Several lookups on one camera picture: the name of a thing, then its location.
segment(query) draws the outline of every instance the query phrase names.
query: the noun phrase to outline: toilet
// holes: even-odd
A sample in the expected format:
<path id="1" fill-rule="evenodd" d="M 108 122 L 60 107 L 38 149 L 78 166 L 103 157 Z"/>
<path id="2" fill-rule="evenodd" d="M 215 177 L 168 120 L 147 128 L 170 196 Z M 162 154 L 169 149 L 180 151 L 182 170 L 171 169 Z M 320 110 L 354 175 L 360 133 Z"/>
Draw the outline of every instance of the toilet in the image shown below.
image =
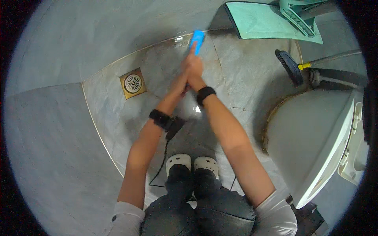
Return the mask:
<path id="1" fill-rule="evenodd" d="M 286 99 L 272 112 L 265 148 L 296 209 L 311 201 L 336 170 L 359 184 L 369 149 L 364 142 L 362 99 L 356 90 L 316 89 Z"/>

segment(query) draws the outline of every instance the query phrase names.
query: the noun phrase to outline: gray tile floor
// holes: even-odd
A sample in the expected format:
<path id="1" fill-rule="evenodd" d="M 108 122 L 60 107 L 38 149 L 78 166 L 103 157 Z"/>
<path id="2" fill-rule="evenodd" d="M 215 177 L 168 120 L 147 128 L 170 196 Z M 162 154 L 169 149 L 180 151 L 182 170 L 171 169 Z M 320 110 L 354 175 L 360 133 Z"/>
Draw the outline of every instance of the gray tile floor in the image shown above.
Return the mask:
<path id="1" fill-rule="evenodd" d="M 128 55 L 83 82 L 89 110 L 104 145 L 123 175 L 131 144 L 147 121 L 149 112 L 165 95 L 171 81 L 179 73 L 180 63 L 188 50 L 190 36 L 162 42 Z M 271 158 L 261 150 L 261 135 L 269 111 L 284 97 L 303 91 L 294 88 L 284 68 L 277 60 L 276 49 L 288 51 L 300 61 L 300 51 L 294 40 L 239 40 L 230 31 L 210 31 L 199 56 L 203 60 L 203 79 L 212 86 L 220 100 L 243 125 L 251 139 L 258 159 L 283 197 L 289 192 Z M 141 67 L 147 92 L 125 100 L 119 76 Z M 168 145 L 168 155 L 187 153 L 193 159 L 210 156 L 218 161 L 220 179 L 230 188 L 234 179 L 231 166 L 218 144 L 204 112 L 197 112 L 192 93 L 181 101 L 175 114 L 187 123 Z M 157 172 L 164 156 L 164 139 L 150 165 L 147 181 Z M 166 179 L 163 170 L 155 184 Z M 243 194 L 240 185 L 233 190 Z M 146 205 L 165 190 L 146 187 Z"/>

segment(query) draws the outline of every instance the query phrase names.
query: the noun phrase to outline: black wristband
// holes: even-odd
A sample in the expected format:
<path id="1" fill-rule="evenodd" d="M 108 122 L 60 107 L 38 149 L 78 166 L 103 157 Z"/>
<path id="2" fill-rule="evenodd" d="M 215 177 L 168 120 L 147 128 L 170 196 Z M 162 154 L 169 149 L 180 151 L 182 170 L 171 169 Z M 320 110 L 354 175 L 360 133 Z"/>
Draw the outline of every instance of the black wristband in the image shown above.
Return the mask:
<path id="1" fill-rule="evenodd" d="M 165 132 L 167 132 L 169 130 L 169 127 L 172 125 L 173 118 L 159 110 L 153 109 L 149 117 L 153 119 L 154 124 L 164 129 Z"/>
<path id="2" fill-rule="evenodd" d="M 181 119 L 180 117 L 170 117 L 169 115 L 156 109 L 151 111 L 149 117 L 153 119 L 154 124 L 164 129 L 164 131 L 167 133 L 167 140 L 171 140 L 185 124 L 185 120 Z"/>
<path id="3" fill-rule="evenodd" d="M 197 95 L 197 103 L 198 103 L 198 105 L 200 105 L 201 107 L 203 107 L 203 100 L 207 96 L 212 95 L 212 94 L 217 95 L 217 93 L 215 92 L 215 90 L 212 87 L 206 86 L 206 87 L 200 89 L 198 91 L 198 95 Z"/>

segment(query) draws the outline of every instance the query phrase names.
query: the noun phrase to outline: black cable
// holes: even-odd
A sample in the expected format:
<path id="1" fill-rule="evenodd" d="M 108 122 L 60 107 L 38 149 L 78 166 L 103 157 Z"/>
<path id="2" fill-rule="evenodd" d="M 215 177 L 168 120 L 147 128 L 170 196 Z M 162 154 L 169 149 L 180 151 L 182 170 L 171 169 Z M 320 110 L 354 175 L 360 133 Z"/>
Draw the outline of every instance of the black cable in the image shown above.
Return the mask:
<path id="1" fill-rule="evenodd" d="M 235 175 L 234 181 L 233 181 L 232 184 L 231 184 L 230 190 L 231 190 L 232 187 L 234 186 L 235 180 L 236 180 L 236 175 Z"/>
<path id="2" fill-rule="evenodd" d="M 160 166 L 158 172 L 156 173 L 156 175 L 152 178 L 152 180 L 148 184 L 149 186 L 155 186 L 155 187 L 165 188 L 165 186 L 160 186 L 160 185 L 154 185 L 154 184 L 152 184 L 152 181 L 154 181 L 158 177 L 158 175 L 160 174 L 161 169 L 163 169 L 164 163 L 165 163 L 165 161 L 167 159 L 167 147 L 168 147 L 168 143 L 169 143 L 169 140 L 167 140 L 166 147 L 164 149 L 164 159 L 163 159 L 163 162 L 161 163 L 161 166 Z"/>

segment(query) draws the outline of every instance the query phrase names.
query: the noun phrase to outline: drain grate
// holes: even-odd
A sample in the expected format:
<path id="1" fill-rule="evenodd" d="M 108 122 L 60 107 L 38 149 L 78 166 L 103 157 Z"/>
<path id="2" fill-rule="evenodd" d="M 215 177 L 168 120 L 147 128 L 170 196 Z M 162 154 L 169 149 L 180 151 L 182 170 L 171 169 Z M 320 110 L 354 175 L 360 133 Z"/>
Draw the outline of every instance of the drain grate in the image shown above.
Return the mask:
<path id="1" fill-rule="evenodd" d="M 136 75 L 129 75 L 124 82 L 125 90 L 129 93 L 136 93 L 142 88 L 142 79 Z"/>

